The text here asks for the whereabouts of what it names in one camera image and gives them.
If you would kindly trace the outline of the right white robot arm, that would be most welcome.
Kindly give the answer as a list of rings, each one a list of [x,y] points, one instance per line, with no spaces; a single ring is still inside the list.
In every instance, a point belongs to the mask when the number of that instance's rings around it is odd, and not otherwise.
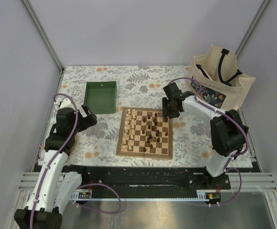
[[[166,97],[162,99],[163,116],[178,118],[181,112],[192,114],[210,125],[211,142],[215,153],[206,166],[208,174],[203,176],[206,188],[213,189],[219,176],[225,173],[229,161],[248,150],[247,131],[238,111],[225,111],[207,104],[190,91],[182,92],[176,83],[164,87]]]

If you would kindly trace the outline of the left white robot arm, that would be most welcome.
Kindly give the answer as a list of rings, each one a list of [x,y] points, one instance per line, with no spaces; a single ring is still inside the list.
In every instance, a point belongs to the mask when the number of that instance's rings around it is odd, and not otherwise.
[[[56,122],[45,140],[45,155],[35,188],[23,209],[17,209],[14,220],[21,229],[59,229],[62,214],[75,191],[89,184],[87,174],[70,171],[58,181],[65,162],[76,143],[76,135],[96,125],[97,117],[89,107],[82,105],[82,116],[74,102],[62,100],[56,114]]]

